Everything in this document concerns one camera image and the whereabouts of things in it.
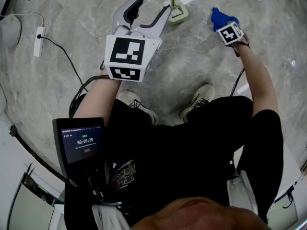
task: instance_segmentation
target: power strip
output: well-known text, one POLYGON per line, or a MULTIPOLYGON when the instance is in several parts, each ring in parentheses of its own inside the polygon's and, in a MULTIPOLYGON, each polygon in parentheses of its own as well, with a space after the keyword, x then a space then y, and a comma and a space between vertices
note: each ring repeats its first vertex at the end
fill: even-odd
POLYGON ((41 34, 42 36, 45 36, 45 26, 39 26, 36 31, 35 36, 35 42, 34 42, 34 52, 33 55, 36 57, 41 57, 42 55, 42 49, 43 49, 43 38, 37 38, 37 35, 41 34))

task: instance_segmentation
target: tile floor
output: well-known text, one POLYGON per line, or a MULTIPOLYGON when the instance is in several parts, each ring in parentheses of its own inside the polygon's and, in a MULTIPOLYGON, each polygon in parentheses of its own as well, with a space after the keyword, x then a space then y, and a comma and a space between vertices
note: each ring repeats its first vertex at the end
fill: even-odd
MULTIPOLYGON (((83 80, 97 74, 114 11, 126 0, 12 0, 8 12, 37 12, 45 18, 46 36, 63 46, 83 80)), ((146 0, 134 26, 149 24, 165 0, 146 0)), ((163 44, 142 83, 124 82, 161 116, 176 125, 178 114, 204 83, 216 97, 228 96, 242 69, 232 49, 213 32, 212 7, 240 20, 251 48, 272 77, 279 101, 284 140, 299 165, 307 157, 307 0, 193 0, 189 19, 168 25, 163 44)), ((22 34, 16 47, 0 48, 0 83, 6 113, 25 141, 59 171, 52 124, 67 117, 80 83, 64 53, 44 42, 33 56, 37 16, 19 17, 22 34)), ((247 83, 243 76, 238 88, 247 83)), ((247 90, 243 95, 250 96, 247 90)))

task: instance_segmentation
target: graphic print on shirt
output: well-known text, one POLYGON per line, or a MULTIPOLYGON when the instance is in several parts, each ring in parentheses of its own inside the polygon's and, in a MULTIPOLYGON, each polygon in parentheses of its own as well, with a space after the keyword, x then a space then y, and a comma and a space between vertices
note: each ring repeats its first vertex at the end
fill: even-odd
POLYGON ((116 170, 115 175, 111 179, 113 188, 119 190, 134 181, 135 164, 131 164, 132 161, 130 160, 116 170))

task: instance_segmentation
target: white sneaker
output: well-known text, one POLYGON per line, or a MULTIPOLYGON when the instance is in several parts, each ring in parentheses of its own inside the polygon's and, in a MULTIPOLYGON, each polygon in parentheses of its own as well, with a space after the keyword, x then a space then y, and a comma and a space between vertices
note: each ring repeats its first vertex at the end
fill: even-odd
POLYGON ((214 87, 210 84, 201 86, 194 94, 191 105, 182 111, 180 114, 180 120, 182 122, 188 122, 187 115, 194 108, 204 106, 214 99, 214 87))
POLYGON ((119 99, 120 101, 122 101, 131 108, 137 108, 144 111, 152 119, 152 125, 157 125, 159 121, 158 115, 155 112, 148 110, 145 106, 143 106, 141 99, 135 93, 128 90, 123 90, 118 94, 117 99, 119 99))

